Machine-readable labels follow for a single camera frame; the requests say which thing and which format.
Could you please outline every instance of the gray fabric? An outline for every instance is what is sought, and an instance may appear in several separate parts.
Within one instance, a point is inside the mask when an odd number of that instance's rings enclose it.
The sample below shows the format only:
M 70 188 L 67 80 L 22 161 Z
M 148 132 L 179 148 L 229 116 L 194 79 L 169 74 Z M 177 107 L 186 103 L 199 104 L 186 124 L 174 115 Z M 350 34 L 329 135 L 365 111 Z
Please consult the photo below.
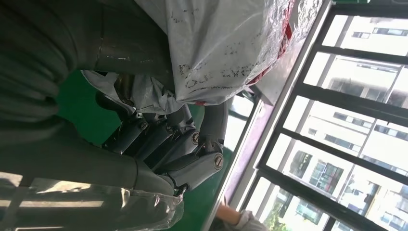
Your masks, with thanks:
M 254 217 L 251 211 L 243 210 L 237 225 L 231 226 L 219 219 L 215 219 L 210 231 L 268 231 L 268 229 Z

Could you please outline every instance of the joint screw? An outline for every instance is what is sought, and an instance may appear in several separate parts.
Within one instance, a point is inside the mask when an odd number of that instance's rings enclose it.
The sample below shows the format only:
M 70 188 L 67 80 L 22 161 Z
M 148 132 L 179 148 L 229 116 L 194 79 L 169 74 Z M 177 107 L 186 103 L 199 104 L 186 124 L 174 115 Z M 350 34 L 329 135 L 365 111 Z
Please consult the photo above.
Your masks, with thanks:
M 144 122 L 144 121 L 141 122 L 140 125 L 139 125 L 139 128 L 142 129 L 142 130 L 146 130 L 146 128 L 147 128 L 147 123 Z
M 216 156 L 215 159 L 214 159 L 214 165 L 215 165 L 216 169 L 222 168 L 223 164 L 224 164 L 224 158 L 222 158 L 221 155 Z
M 196 131 L 195 133 L 193 133 L 192 135 L 192 142 L 194 144 L 198 144 L 198 138 L 200 137 L 200 134 Z
M 171 126 L 167 126 L 167 131 L 169 132 L 169 133 L 173 133 L 173 128 L 171 127 Z

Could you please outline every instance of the person's hand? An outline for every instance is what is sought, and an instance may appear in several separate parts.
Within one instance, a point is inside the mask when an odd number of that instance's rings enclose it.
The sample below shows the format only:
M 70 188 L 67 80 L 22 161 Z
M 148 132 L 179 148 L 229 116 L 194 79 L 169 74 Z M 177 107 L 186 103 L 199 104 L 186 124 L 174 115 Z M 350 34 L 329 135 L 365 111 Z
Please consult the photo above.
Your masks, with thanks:
M 240 221 L 241 214 L 240 212 L 235 211 L 234 209 L 226 206 L 226 205 L 220 205 L 218 207 L 216 217 L 220 220 L 223 220 L 224 222 L 234 226 L 237 225 L 238 222 Z

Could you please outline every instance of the black window frame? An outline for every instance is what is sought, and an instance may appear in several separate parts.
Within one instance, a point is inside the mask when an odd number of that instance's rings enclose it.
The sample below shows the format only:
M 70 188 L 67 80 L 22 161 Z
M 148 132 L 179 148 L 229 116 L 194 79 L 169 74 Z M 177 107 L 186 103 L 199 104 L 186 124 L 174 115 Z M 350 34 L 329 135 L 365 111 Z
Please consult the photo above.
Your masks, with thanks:
M 263 155 L 261 156 L 259 163 L 257 165 L 258 169 L 258 171 L 256 172 L 257 177 L 264 177 L 267 180 L 269 180 L 272 183 L 272 188 L 273 185 L 279 185 L 287 192 L 301 197 L 302 200 L 305 200 L 308 203 L 313 204 L 313 206 L 315 206 L 322 212 L 328 214 L 330 218 L 323 229 L 324 231 L 330 231 L 333 228 L 336 220 L 339 222 L 343 222 L 344 224 L 347 224 L 347 226 L 354 230 L 384 231 L 384 229 L 379 225 L 375 224 L 374 222 L 368 220 L 367 218 L 360 216 L 358 213 L 338 204 L 331 198 L 325 197 L 322 194 L 318 193 L 317 191 L 298 182 L 296 179 L 292 179 L 291 177 L 281 173 L 283 168 L 281 166 L 284 166 L 282 165 L 282 163 L 279 165 L 277 169 L 269 167 L 267 165 L 268 159 L 272 153 L 273 147 L 275 146 L 278 140 L 278 137 L 282 134 L 292 138 L 293 142 L 291 141 L 289 146 L 293 145 L 293 143 L 296 141 L 301 141 L 305 144 L 321 149 L 338 158 L 347 160 L 357 166 L 366 168 L 370 171 L 388 177 L 397 182 L 403 183 L 408 181 L 408 178 L 406 176 L 402 176 L 394 171 L 385 169 L 369 161 L 363 160 L 356 156 L 352 156 L 338 149 L 325 145 L 321 142 L 315 141 L 309 137 L 300 135 L 300 131 L 298 130 L 298 128 L 301 128 L 301 126 L 299 125 L 295 131 L 290 131 L 283 127 L 283 124 L 290 112 L 291 106 L 293 105 L 295 98 L 297 96 L 308 98 L 312 102 L 320 101 L 328 105 L 353 111 L 355 113 L 359 113 L 362 115 L 370 116 L 375 119 L 389 121 L 394 124 L 408 127 L 408 118 L 405 118 L 404 116 L 408 114 L 408 110 L 405 108 L 396 108 L 392 105 L 388 105 L 385 103 L 363 99 L 361 98 L 361 95 L 357 97 L 354 95 L 348 95 L 341 92 L 335 92 L 330 89 L 323 89 L 321 88 L 322 82 L 320 82 L 320 80 L 316 86 L 311 86 L 304 83 L 305 77 L 308 73 L 308 69 L 311 66 L 318 52 L 332 54 L 331 57 L 340 55 L 352 58 L 373 60 L 384 63 L 402 64 L 408 66 L 408 57 L 405 56 L 374 53 L 370 51 L 359 51 L 354 49 L 344 49 L 340 48 L 340 45 L 337 45 L 337 43 L 336 46 L 334 47 L 322 45 L 325 39 L 325 35 L 329 31 L 329 28 L 336 15 L 346 15 L 349 16 L 349 18 L 352 16 L 361 16 L 361 17 L 408 19 L 408 15 L 406 14 L 407 11 L 408 6 L 406 5 L 391 6 L 387 7 L 386 10 L 384 10 L 384 6 L 371 4 L 345 3 L 336 4 L 331 7 L 331 9 L 328 11 L 326 20 L 322 24 L 322 28 L 319 31 L 316 41 L 312 43 L 310 52 L 307 53 L 305 63 L 301 64 L 301 70 L 300 72 L 298 72 L 299 75 L 296 76 L 297 81 L 294 84 L 292 93 L 289 95 L 287 99 L 283 99 L 284 108 L 282 112 L 277 113 L 279 114 L 278 117 L 279 119 L 273 126 L 274 130 L 272 132 L 272 135 L 270 136 L 268 143 L 266 145 L 266 149 L 263 151 Z M 326 66 L 331 65 L 334 59 L 331 57 L 329 58 L 329 61 L 327 62 Z M 249 200 L 250 197 L 251 197 L 250 195 L 247 195 L 246 200 Z

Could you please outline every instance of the tree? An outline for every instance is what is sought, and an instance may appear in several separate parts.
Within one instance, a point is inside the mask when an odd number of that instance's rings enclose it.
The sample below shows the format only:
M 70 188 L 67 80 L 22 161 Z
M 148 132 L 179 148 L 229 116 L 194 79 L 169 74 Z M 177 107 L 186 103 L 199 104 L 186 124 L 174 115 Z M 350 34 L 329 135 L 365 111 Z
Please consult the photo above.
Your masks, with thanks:
M 290 231 L 290 229 L 286 228 L 285 223 L 279 222 L 279 209 L 279 206 L 275 205 L 264 224 L 269 231 Z

